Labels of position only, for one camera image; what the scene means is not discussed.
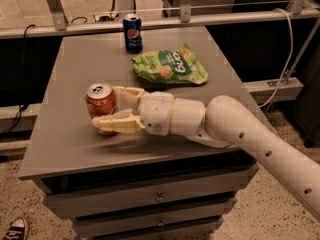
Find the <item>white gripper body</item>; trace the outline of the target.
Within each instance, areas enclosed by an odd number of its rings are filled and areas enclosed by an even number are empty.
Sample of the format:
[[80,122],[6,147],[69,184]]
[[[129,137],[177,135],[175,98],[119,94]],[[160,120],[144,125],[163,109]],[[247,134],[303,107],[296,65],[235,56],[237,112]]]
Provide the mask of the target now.
[[159,136],[169,134],[173,101],[174,96],[165,92],[153,92],[141,99],[138,113],[147,133]]

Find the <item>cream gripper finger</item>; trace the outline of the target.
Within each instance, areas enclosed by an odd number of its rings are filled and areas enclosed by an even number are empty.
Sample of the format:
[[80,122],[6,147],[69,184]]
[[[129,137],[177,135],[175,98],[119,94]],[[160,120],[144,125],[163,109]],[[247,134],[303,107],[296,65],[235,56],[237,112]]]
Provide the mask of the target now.
[[143,88],[138,87],[115,86],[114,90],[116,92],[117,99],[132,109],[137,109],[142,98],[148,95],[148,92]]
[[145,128],[142,119],[134,115],[131,109],[121,110],[112,115],[94,117],[91,122],[99,130],[126,134],[137,133]]

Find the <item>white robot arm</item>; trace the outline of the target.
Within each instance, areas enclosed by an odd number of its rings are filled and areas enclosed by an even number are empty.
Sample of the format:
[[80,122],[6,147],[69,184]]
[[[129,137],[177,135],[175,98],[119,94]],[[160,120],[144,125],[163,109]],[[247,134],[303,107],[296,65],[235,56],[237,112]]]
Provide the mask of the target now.
[[92,119],[102,131],[183,136],[214,148],[235,145],[255,158],[314,217],[320,217],[320,165],[269,130],[238,100],[220,95],[207,105],[166,92],[117,87],[127,105]]

